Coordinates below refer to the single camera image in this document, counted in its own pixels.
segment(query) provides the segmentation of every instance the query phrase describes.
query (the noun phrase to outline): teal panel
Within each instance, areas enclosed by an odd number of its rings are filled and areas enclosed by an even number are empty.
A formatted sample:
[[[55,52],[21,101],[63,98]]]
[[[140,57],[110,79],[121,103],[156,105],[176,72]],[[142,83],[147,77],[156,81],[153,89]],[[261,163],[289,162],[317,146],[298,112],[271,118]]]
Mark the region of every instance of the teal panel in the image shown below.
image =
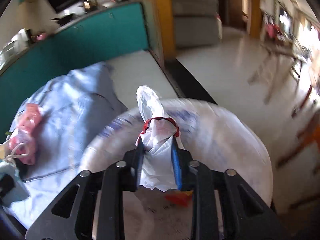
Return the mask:
[[[86,39],[95,45],[92,51],[94,62],[119,56],[115,46],[117,37],[114,35],[114,20],[109,11],[87,19],[83,26],[87,34]]]
[[[90,17],[73,27],[73,48],[77,53],[73,62],[75,68],[82,68],[95,63],[93,52],[96,47],[95,40],[99,39],[99,37],[91,35],[92,30],[95,30],[96,27],[94,26],[94,22],[88,21],[89,19]]]
[[[76,28],[74,26],[58,33],[54,37],[54,47],[61,64],[67,69],[82,67],[82,54],[77,51]]]
[[[43,41],[23,55],[0,76],[0,140],[21,103],[50,79],[65,74],[57,57],[50,53],[51,41]]]
[[[148,38],[145,29],[142,5],[134,3],[109,10],[114,16],[113,35],[118,55],[148,49]]]

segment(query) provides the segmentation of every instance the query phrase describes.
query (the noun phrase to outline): light blue cloth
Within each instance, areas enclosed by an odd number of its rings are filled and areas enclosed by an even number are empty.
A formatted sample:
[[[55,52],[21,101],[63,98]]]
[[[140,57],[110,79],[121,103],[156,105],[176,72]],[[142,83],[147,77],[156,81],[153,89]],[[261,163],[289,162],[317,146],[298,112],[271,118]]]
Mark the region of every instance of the light blue cloth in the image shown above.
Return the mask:
[[[36,164],[28,166],[23,178],[30,197],[11,205],[11,212],[26,228],[78,174],[87,145],[127,110],[114,93],[111,70],[105,62],[72,70],[50,80],[19,108],[18,113],[26,103],[37,103],[43,109],[43,119],[33,133]],[[10,130],[15,126],[13,121]]]
[[[14,188],[2,198],[2,205],[9,207],[12,202],[25,200],[29,197],[29,192],[19,177],[19,170],[0,159],[0,180],[5,174],[10,175],[14,180]]]

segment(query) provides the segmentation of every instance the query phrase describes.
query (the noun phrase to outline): red object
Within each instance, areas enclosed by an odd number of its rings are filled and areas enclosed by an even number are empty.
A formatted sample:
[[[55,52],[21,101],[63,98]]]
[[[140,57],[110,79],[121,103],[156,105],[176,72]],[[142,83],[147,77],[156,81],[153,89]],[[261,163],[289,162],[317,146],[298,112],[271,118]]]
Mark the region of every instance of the red object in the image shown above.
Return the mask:
[[[150,127],[150,122],[151,122],[151,120],[152,119],[156,119],[156,120],[167,120],[167,121],[169,121],[170,123],[172,123],[174,126],[175,126],[175,128],[177,129],[177,131],[175,132],[175,134],[173,135],[173,136],[175,136],[175,137],[178,137],[179,136],[179,127],[178,127],[178,125],[176,124],[176,122],[172,119],[172,118],[170,118],[170,117],[167,117],[167,118],[164,118],[164,117],[154,117],[154,118],[150,118],[150,119],[148,119],[148,120],[146,120],[146,122],[144,123],[144,125],[143,125],[143,130],[142,130],[142,132],[140,133],[140,134],[144,134],[144,133],[146,133],[147,132],[147,129]]]
[[[164,196],[164,198],[173,204],[187,207],[192,198],[192,194],[189,195],[189,194],[186,194],[185,192],[178,192],[178,193],[175,192],[173,194],[168,194]]]

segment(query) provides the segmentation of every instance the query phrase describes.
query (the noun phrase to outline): plastic bag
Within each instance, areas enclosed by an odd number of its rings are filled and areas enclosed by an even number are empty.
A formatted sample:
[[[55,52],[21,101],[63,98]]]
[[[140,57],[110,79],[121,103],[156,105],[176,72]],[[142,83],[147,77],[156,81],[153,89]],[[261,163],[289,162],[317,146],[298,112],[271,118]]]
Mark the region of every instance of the plastic bag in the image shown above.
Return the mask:
[[[36,142],[31,133],[41,118],[38,104],[27,103],[26,110],[19,116],[18,125],[10,136],[8,147],[16,155],[25,155],[20,158],[24,164],[33,165],[36,162]]]
[[[158,188],[163,192],[169,188],[177,189],[171,162],[171,145],[172,137],[175,136],[179,148],[184,149],[179,137],[179,128],[164,111],[159,97],[148,86],[138,88],[137,101],[140,114],[145,121],[145,129],[138,137],[142,139],[146,151],[140,185],[151,189]]]

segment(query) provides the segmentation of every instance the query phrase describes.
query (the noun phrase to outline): screw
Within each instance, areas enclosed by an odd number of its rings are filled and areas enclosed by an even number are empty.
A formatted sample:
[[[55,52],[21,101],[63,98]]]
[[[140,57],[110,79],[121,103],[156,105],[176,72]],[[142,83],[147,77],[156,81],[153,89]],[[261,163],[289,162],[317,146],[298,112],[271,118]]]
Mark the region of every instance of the screw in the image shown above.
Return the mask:
[[[198,167],[200,164],[199,164],[198,161],[191,161],[191,162],[189,163],[189,165],[190,165],[191,167]]]
[[[85,170],[85,171],[81,171],[81,172],[80,172],[80,176],[81,176],[81,177],[87,177],[87,176],[89,176],[90,174],[91,174],[91,172],[88,171],[88,170]]]
[[[116,163],[116,166],[117,166],[118,168],[123,168],[123,167],[125,167],[126,165],[127,165],[127,163],[125,163],[125,161],[119,161],[119,162]]]
[[[236,172],[235,170],[233,170],[233,169],[228,169],[228,170],[227,170],[227,174],[228,174],[229,176],[234,176],[234,175],[237,174],[237,172]]]

